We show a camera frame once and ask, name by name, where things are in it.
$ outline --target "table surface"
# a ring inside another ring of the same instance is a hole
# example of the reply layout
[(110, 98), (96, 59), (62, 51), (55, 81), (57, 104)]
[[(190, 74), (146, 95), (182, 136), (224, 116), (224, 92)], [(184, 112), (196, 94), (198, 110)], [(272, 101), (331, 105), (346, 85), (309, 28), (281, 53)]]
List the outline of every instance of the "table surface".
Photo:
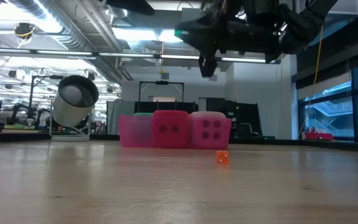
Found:
[(118, 142), (0, 144), (1, 223), (358, 223), (358, 153)]

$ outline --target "large die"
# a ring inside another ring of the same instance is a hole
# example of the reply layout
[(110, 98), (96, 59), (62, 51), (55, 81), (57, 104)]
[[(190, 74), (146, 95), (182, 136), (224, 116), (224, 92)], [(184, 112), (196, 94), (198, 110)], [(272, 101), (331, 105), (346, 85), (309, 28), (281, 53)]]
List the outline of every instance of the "large die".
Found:
[(191, 114), (191, 140), (197, 149), (227, 149), (231, 120), (219, 112)]
[(187, 148), (190, 143), (190, 117), (185, 111), (156, 111), (152, 119), (153, 146)]

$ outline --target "gray cylindrical bin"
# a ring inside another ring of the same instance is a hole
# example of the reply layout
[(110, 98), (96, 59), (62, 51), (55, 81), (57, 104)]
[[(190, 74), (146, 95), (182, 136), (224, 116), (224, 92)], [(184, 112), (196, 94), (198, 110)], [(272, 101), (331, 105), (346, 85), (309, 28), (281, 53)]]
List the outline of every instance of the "gray cylindrical bin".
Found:
[(91, 80), (71, 75), (59, 83), (52, 116), (62, 126), (76, 126), (92, 110), (98, 99), (98, 88)]

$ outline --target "window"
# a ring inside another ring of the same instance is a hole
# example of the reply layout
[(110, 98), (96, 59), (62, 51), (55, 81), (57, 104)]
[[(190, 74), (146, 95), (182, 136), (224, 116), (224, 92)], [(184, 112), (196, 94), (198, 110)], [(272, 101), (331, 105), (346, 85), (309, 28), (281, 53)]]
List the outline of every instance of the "window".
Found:
[(305, 127), (334, 137), (353, 137), (352, 98), (345, 97), (305, 106)]
[(327, 90), (324, 90), (322, 92), (316, 93), (312, 96), (311, 99), (314, 100), (314, 99), (318, 99), (318, 98), (325, 97), (325, 96), (335, 95), (337, 93), (343, 93), (345, 91), (351, 90), (351, 88), (352, 88), (352, 83), (351, 83), (351, 81), (348, 81), (348, 82), (339, 84), (337, 86), (334, 86), (332, 88), (329, 88)]

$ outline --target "orange die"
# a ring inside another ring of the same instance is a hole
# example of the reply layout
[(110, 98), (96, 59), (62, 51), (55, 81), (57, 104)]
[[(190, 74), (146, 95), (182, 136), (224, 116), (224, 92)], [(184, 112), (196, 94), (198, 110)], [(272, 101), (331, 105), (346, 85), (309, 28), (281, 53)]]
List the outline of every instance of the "orange die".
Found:
[(230, 157), (228, 151), (218, 151), (216, 152), (216, 162), (218, 164), (229, 165)]

